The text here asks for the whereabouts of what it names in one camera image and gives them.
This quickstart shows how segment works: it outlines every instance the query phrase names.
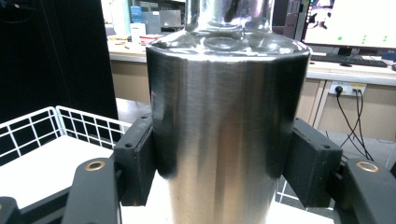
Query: white surface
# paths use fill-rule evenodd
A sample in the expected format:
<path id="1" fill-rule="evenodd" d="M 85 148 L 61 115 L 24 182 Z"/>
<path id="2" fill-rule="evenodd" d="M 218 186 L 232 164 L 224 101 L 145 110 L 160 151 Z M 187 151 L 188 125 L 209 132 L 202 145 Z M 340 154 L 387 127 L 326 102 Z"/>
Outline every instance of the white surface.
<path id="1" fill-rule="evenodd" d="M 166 180 L 156 174 L 148 196 L 147 206 L 122 207 L 121 214 L 123 223 L 173 223 Z M 282 203 L 272 202 L 265 224 L 279 223 L 333 224 L 334 222 L 327 217 L 321 217 Z"/>
<path id="2" fill-rule="evenodd" d="M 15 198 L 23 208 L 70 187 L 84 161 L 111 154 L 112 150 L 64 135 L 1 166 L 0 196 Z"/>
<path id="3" fill-rule="evenodd" d="M 117 35 L 128 35 L 131 33 L 131 23 L 128 1 L 112 0 L 110 4 L 113 27 Z"/>
<path id="4" fill-rule="evenodd" d="M 132 63 L 146 63 L 146 46 L 136 44 L 136 42 L 125 42 L 124 44 L 116 44 L 115 41 L 107 41 L 108 51 L 110 52 L 110 60 L 125 61 Z"/>
<path id="5" fill-rule="evenodd" d="M 145 23 L 131 23 L 131 38 L 133 43 L 140 43 L 140 36 L 145 34 Z"/>

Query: stainless steel bottle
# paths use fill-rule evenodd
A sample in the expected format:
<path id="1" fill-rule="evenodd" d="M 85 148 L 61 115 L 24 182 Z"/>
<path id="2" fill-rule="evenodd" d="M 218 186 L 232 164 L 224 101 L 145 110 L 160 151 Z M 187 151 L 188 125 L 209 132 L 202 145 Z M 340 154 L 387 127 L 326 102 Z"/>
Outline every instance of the stainless steel bottle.
<path id="1" fill-rule="evenodd" d="M 177 224 L 264 222 L 310 55 L 271 32 L 273 3 L 188 0 L 185 29 L 147 47 L 157 162 Z"/>

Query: desk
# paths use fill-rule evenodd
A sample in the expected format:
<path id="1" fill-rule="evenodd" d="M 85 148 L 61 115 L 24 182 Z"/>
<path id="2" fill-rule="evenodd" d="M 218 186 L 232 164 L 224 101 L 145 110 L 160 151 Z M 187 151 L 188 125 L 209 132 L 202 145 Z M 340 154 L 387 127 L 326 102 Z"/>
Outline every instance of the desk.
<path id="1" fill-rule="evenodd" d="M 145 47 L 127 43 L 108 43 L 116 96 L 127 100 L 149 102 L 149 78 Z M 328 94 L 333 80 L 366 83 L 361 123 L 364 136 L 395 141 L 396 72 L 388 68 L 336 63 L 309 64 L 297 117 L 319 130 L 349 133 L 334 95 Z M 356 99 L 343 96 L 341 105 L 354 123 Z"/>

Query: computer monitor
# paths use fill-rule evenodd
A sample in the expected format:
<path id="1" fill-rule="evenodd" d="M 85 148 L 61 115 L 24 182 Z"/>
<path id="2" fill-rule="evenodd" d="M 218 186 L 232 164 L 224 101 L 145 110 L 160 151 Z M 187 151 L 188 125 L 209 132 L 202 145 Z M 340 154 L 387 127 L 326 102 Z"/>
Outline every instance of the computer monitor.
<path id="1" fill-rule="evenodd" d="M 396 49 L 395 9 L 395 0 L 309 0 L 301 41 L 340 50 Z"/>

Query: screw hole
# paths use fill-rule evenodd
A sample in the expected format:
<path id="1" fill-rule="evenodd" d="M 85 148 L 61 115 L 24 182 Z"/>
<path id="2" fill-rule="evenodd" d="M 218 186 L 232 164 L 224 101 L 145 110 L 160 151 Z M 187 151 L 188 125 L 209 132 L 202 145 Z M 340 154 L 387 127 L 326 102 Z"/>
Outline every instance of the screw hole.
<path id="1" fill-rule="evenodd" d="M 104 161 L 93 161 L 90 164 L 88 164 L 85 169 L 87 171 L 96 171 L 96 170 L 100 170 L 105 166 L 105 162 Z"/>
<path id="2" fill-rule="evenodd" d="M 367 162 L 367 161 L 358 161 L 356 163 L 356 165 L 359 168 L 361 168 L 363 171 L 367 171 L 367 172 L 371 172 L 371 173 L 379 172 L 379 168 L 376 165 L 371 164 L 370 162 Z"/>

